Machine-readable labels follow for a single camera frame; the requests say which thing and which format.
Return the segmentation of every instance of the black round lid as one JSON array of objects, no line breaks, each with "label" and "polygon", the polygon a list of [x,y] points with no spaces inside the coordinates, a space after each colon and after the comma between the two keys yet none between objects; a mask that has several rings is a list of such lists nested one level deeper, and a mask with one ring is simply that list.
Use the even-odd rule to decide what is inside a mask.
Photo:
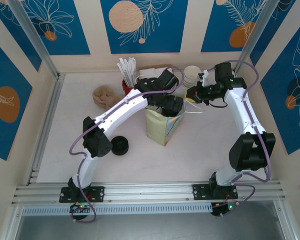
[{"label": "black round lid", "polygon": [[116,136],[114,139],[112,139],[111,143],[113,145],[112,152],[115,155],[122,156],[129,150],[128,139],[123,136]]}]

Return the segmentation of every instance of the black cable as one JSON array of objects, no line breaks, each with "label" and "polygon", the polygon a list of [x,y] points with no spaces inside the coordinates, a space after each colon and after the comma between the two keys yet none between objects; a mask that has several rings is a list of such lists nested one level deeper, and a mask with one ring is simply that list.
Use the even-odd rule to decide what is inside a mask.
[{"label": "black cable", "polygon": [[214,107],[214,108],[218,108],[218,109],[223,109],[223,108],[225,108],[225,107],[227,107],[228,106],[228,104],[226,103],[226,102],[224,102],[225,103],[225,105],[224,106],[215,106],[215,105],[213,105],[213,104],[211,104],[210,102],[209,102],[209,104],[212,106],[212,107]]}]

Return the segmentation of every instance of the paper bag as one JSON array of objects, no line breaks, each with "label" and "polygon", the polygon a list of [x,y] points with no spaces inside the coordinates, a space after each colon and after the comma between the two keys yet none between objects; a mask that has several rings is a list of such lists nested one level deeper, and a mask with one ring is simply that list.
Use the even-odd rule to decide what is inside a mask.
[{"label": "paper bag", "polygon": [[163,116],[161,109],[146,109],[145,112],[147,136],[165,146],[184,117],[185,105],[183,104],[182,110],[174,117]]}]

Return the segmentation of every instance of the crumpled towel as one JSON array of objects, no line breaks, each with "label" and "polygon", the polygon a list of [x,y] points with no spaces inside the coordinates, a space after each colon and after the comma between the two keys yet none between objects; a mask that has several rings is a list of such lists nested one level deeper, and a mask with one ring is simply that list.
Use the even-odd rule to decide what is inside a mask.
[{"label": "crumpled towel", "polygon": [[100,86],[93,93],[93,101],[100,108],[110,109],[123,99],[123,96],[115,95],[115,92],[109,86]]}]

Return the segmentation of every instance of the white robotic arm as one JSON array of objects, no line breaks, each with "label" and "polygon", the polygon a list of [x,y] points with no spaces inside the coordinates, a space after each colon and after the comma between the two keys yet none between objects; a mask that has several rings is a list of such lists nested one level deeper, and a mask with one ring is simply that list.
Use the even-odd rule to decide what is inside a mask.
[{"label": "white robotic arm", "polygon": [[[246,91],[244,80],[239,77],[234,77],[232,75],[231,65],[229,64],[228,66],[227,64],[229,63],[222,63],[215,66],[217,82],[215,85],[205,87],[202,86],[201,82],[198,82],[197,86],[190,88],[186,94],[188,99],[196,103],[204,102],[207,105],[216,98],[223,98],[224,102],[230,107],[238,131],[241,133],[241,136],[230,150],[230,163],[222,170],[214,173],[210,178],[210,182],[212,182],[210,184],[210,190],[214,199],[223,199],[225,192],[220,191],[220,188],[226,188],[226,186],[231,185],[242,172],[252,172],[267,166],[264,150],[260,145],[260,141],[258,141],[255,127],[262,133],[261,135],[269,155],[271,155],[275,144],[274,135],[272,133],[266,133],[265,129],[259,123],[248,95],[243,99],[244,92]],[[97,167],[98,158],[106,155],[111,150],[112,145],[108,137],[126,119],[148,105],[156,105],[162,108],[166,105],[174,107],[174,103],[177,102],[174,96],[154,94],[155,92],[153,92],[165,90],[166,86],[169,86],[167,89],[171,89],[171,87],[174,86],[176,83],[175,79],[177,80],[177,78],[170,72],[167,72],[168,71],[163,72],[162,75],[165,74],[165,76],[162,78],[161,75],[158,79],[150,78],[140,81],[122,101],[106,113],[93,120],[89,117],[84,120],[84,131],[91,129],[92,126],[96,128],[92,133],[88,133],[84,136],[85,160],[80,167],[79,175],[74,174],[70,179],[68,183],[70,190],[73,191],[80,188],[80,186],[81,189],[90,186],[93,173]],[[250,110],[254,123],[251,121],[244,102]]]},{"label": "white robotic arm", "polygon": [[[132,101],[128,102],[129,99],[140,94],[141,92],[139,90],[132,89],[130,93],[120,102],[118,102],[115,106],[113,106],[104,114],[93,119],[95,124],[101,122],[98,125],[98,127],[99,129],[104,130],[103,133],[107,138],[109,138],[113,133],[113,131],[118,126],[120,126],[120,124],[122,124],[125,120],[127,120],[137,111],[148,106],[148,101],[143,96],[138,96],[134,98]],[[86,153],[86,157],[85,157],[86,159],[81,167],[80,176],[79,176],[82,188],[85,188],[91,184],[92,176],[93,173],[95,172],[98,159],[99,159],[97,156],[92,157],[90,151],[86,148],[84,149],[84,152]],[[78,187],[77,174],[74,174],[72,179],[74,184]]]}]

